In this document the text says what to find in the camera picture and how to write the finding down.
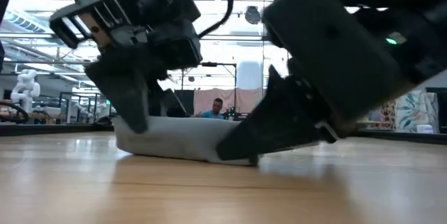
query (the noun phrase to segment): ceiling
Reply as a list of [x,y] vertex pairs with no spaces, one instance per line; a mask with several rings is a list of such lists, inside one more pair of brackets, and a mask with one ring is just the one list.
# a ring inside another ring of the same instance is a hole
[[[267,69],[271,64],[282,75],[287,74],[287,52],[262,41],[261,36],[264,34],[263,25],[251,25],[241,15],[247,9],[247,6],[256,6],[262,11],[271,2],[272,0],[235,0],[233,14],[229,21],[202,41],[201,52],[204,61],[221,63],[238,63],[247,60],[263,61],[264,75],[268,74]],[[20,61],[31,61],[33,59],[34,61],[50,60],[58,62],[94,61],[98,55],[94,44],[86,44],[72,51],[61,44],[59,40],[53,38],[30,38],[29,36],[30,33],[32,33],[32,37],[37,37],[42,33],[52,33],[47,25],[49,16],[57,9],[71,3],[73,3],[73,0],[10,0],[8,12],[3,20],[0,33],[3,35],[27,33],[28,35],[23,36],[24,38],[2,39],[10,53],[8,58],[17,60],[17,58],[21,57]],[[227,6],[226,0],[195,0],[195,3],[202,13],[202,16],[194,22],[196,31],[202,31],[220,20]],[[19,43],[23,47],[20,45],[20,47],[17,47],[13,43]],[[12,65],[6,66],[6,69],[13,67]],[[80,65],[62,64],[53,67],[57,68],[58,71],[82,72],[82,66]],[[189,71],[188,75],[195,75],[196,77],[214,75],[215,78],[219,76],[220,81],[208,78],[207,82],[215,86],[219,86],[217,83],[226,86],[234,78],[234,72],[232,73],[231,71],[233,70],[226,70],[225,68],[197,68]],[[173,72],[173,75],[181,74],[177,71]],[[73,77],[77,80],[76,82],[88,82],[86,77],[79,75]]]

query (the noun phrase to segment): person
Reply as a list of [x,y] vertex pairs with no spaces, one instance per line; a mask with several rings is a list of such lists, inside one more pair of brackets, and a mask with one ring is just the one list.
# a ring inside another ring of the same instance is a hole
[[224,116],[221,114],[223,101],[220,98],[214,99],[212,103],[212,109],[206,110],[203,112],[199,112],[198,114],[193,115],[192,117],[201,117],[208,119],[224,119]]

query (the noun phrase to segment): white cloth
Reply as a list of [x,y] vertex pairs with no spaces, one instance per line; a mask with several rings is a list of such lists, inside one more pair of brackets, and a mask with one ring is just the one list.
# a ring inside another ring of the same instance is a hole
[[239,122],[221,119],[149,117],[149,130],[134,133],[121,117],[114,119],[117,146],[131,154],[200,160],[227,165],[256,165],[248,159],[223,161],[216,146]]

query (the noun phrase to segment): black cable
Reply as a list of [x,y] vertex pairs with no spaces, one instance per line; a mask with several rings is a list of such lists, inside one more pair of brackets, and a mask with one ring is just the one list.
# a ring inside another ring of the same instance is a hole
[[21,118],[21,119],[10,118],[10,117],[5,117],[5,116],[0,115],[0,120],[9,121],[9,122],[13,122],[16,124],[25,124],[28,121],[28,119],[29,119],[28,113],[25,112],[25,110],[23,110],[20,106],[15,105],[13,103],[7,103],[7,102],[2,102],[2,101],[0,101],[0,105],[11,107],[14,110],[17,110],[17,115],[19,113],[23,115],[23,118]]
[[203,36],[206,36],[207,34],[215,31],[216,29],[218,29],[221,25],[225,24],[226,21],[228,21],[228,19],[231,16],[231,13],[233,12],[233,6],[234,6],[234,2],[235,0],[228,0],[227,1],[227,9],[225,12],[224,17],[222,18],[222,20],[216,22],[215,24],[213,24],[212,26],[210,26],[208,29],[202,31],[198,37],[202,38]]

